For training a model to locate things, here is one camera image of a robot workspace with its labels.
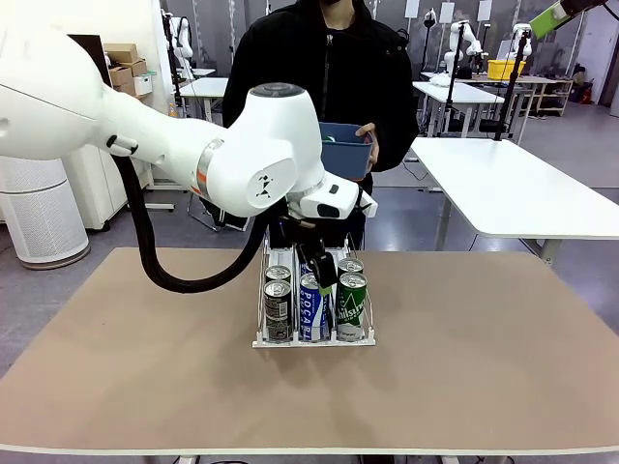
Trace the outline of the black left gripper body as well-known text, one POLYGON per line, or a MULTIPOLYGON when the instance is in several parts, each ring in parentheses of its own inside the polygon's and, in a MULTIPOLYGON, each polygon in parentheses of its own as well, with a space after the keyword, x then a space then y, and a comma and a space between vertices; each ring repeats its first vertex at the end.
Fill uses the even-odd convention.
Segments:
POLYGON ((286 247, 300 247, 303 250, 322 252, 325 239, 331 231, 332 223, 326 219, 296 219, 282 217, 280 232, 286 247))

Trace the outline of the person's left hand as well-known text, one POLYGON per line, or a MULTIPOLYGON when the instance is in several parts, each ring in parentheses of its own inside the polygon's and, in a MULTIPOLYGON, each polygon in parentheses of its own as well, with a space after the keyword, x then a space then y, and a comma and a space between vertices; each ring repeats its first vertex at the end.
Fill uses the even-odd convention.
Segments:
POLYGON ((356 131, 356 135, 371 141, 371 151, 368 159, 368 166, 373 167, 377 163, 379 155, 379 143, 377 138, 376 125, 374 123, 368 123, 360 126, 356 131))

